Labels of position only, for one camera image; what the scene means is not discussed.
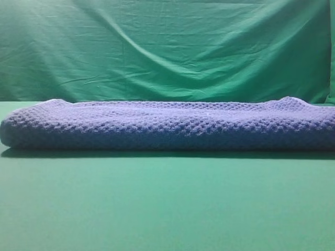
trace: wrinkled fabric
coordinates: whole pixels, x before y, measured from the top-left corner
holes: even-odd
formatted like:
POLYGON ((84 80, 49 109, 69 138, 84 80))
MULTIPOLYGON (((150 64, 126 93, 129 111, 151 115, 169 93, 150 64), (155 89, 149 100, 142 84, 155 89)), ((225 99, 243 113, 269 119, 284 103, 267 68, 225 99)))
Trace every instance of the wrinkled fabric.
POLYGON ((1 101, 329 94, 328 0, 1 0, 0 34, 1 101))

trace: green table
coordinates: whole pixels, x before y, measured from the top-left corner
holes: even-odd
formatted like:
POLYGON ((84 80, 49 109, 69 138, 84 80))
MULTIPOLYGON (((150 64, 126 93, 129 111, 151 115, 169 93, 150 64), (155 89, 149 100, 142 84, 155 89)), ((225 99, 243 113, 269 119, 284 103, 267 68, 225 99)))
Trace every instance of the green table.
POLYGON ((1 251, 335 250, 335 153, 0 152, 1 251))

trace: blanket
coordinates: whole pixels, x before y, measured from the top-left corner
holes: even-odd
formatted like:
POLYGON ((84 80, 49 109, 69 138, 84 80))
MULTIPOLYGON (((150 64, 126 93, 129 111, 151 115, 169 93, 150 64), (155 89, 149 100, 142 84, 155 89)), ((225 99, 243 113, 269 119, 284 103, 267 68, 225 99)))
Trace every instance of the blanket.
POLYGON ((335 108, 293 97, 260 103, 52 99, 13 111, 0 137, 22 149, 334 150, 335 108))

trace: knit texture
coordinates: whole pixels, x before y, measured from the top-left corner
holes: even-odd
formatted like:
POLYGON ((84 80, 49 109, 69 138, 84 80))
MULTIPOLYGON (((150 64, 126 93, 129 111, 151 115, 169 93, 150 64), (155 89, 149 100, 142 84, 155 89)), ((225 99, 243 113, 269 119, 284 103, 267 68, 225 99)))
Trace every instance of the knit texture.
POLYGON ((335 108, 263 103, 59 99, 12 112, 3 144, 24 149, 333 150, 335 108))

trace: green cloth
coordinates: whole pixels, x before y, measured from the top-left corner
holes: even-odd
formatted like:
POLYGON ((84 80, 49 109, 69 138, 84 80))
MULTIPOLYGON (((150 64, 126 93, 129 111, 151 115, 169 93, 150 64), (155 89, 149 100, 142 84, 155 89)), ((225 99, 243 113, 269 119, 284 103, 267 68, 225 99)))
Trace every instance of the green cloth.
POLYGON ((331 11, 331 75, 330 75, 330 93, 327 102, 335 104, 335 0, 330 1, 331 11))
POLYGON ((329 94, 328 0, 1 0, 0 34, 1 101, 329 94))
POLYGON ((334 153, 0 154, 1 251, 335 250, 334 153))

